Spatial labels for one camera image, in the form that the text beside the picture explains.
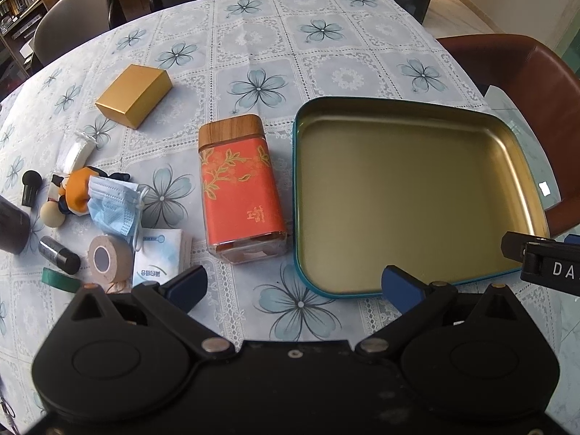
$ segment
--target blue gripper pad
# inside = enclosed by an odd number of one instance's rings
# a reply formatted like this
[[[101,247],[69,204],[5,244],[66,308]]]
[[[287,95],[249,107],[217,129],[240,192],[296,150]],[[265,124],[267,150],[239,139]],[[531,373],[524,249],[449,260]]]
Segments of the blue gripper pad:
[[[580,235],[576,235],[575,233],[569,233],[564,239],[564,243],[580,245]]]
[[[383,270],[381,288],[383,298],[402,314],[425,299],[429,290],[422,281],[394,265],[389,265]]]
[[[188,313],[208,291],[208,275],[204,267],[193,266],[161,286],[162,296]]]

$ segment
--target black cylinder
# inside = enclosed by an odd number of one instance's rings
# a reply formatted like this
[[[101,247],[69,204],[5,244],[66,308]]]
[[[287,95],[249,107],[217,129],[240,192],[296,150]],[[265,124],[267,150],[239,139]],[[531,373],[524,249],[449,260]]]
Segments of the black cylinder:
[[[48,235],[45,235],[38,242],[38,251],[50,263],[55,264],[69,275],[74,275],[80,268],[79,256]]]
[[[26,247],[29,234],[27,213],[0,196],[0,249],[19,254]]]
[[[36,203],[36,195],[42,186],[42,177],[37,171],[29,170],[22,175],[22,206],[33,207]]]

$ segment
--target table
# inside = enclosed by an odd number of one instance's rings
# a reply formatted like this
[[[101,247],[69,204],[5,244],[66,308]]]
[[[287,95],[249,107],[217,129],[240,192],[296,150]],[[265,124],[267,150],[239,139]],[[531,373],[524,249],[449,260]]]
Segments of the table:
[[[107,120],[95,107],[98,96],[129,63],[167,69],[174,84],[138,130]],[[199,126],[235,113],[262,118],[291,228],[292,122],[303,103],[323,95],[490,111],[450,55],[393,0],[199,0],[97,37],[50,64],[5,100],[0,112],[1,194],[20,204],[21,175],[35,169],[48,178],[60,145],[75,129],[83,130],[98,142],[88,165],[108,173],[128,172],[133,181],[152,187],[145,227],[178,227],[193,237],[191,262],[205,267],[210,286],[192,317],[237,346],[243,339],[355,343],[395,319],[396,310],[378,298],[332,301],[308,292],[306,313],[297,292],[304,287],[291,252],[231,266],[211,256],[204,242]],[[510,127],[526,150],[536,181],[546,181],[557,192],[531,131],[514,123]],[[45,227],[38,207],[46,192],[44,187],[31,212],[26,250],[19,256],[0,254],[0,376],[21,431],[43,410],[30,377],[34,354],[71,299],[40,282],[48,263],[38,253],[38,240],[51,235],[82,255],[79,276],[93,281],[86,251],[100,234],[88,216],[69,217],[59,229]],[[555,196],[549,200],[558,200]],[[560,308],[553,293],[517,276],[501,281],[512,286],[558,352]],[[477,292],[487,284],[463,288]]]

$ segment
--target surgical mask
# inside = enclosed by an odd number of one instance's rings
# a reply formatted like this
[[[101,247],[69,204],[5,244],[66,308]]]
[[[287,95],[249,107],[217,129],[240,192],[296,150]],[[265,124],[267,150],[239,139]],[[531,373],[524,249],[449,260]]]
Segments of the surgical mask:
[[[87,204],[91,219],[105,233],[121,236],[127,242],[132,239],[133,248],[138,250],[143,198],[148,191],[149,187],[140,187],[129,181],[91,177]]]

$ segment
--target green tape roll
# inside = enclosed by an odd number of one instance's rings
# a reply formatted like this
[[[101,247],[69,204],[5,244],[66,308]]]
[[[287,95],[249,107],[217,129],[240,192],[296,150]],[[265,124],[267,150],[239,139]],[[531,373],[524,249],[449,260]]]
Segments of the green tape roll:
[[[62,291],[68,291],[69,293],[76,293],[82,286],[82,281],[80,279],[68,277],[55,270],[51,270],[50,268],[42,269],[41,281],[48,286],[55,287]]]

